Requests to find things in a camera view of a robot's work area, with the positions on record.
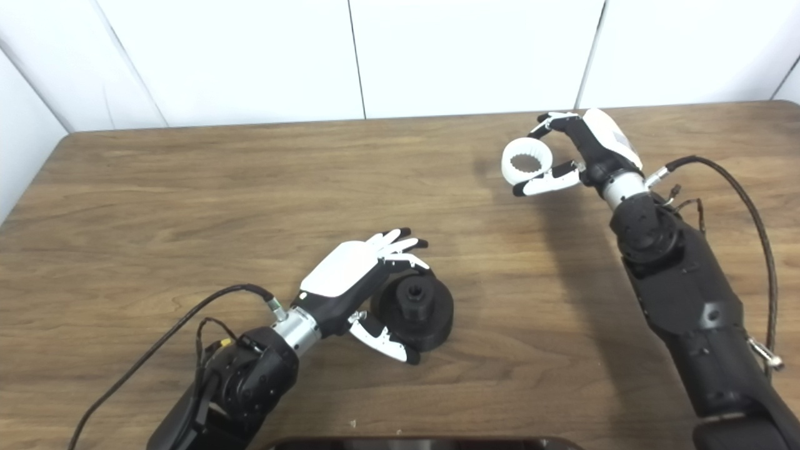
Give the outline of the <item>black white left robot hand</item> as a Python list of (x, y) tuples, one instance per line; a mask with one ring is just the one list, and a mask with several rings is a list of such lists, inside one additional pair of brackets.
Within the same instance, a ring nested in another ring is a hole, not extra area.
[(319, 340), (349, 333), (382, 355), (418, 365), (418, 351), (361, 307), (392, 274), (429, 273), (431, 267), (413, 254), (414, 249), (428, 245), (411, 237), (408, 227), (339, 243), (300, 282), (287, 314), (289, 325), (281, 335), (298, 356)]

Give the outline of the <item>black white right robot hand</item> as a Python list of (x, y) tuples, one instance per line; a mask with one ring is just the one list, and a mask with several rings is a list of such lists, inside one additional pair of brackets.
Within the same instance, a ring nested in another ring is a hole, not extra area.
[[(538, 196), (582, 184), (595, 188), (609, 207), (646, 189), (643, 163), (628, 137), (606, 112), (592, 108), (574, 112), (547, 112), (525, 137), (512, 140), (502, 154), (502, 175), (517, 197)], [(581, 160), (553, 163), (551, 148), (543, 142), (549, 132), (564, 133)]]

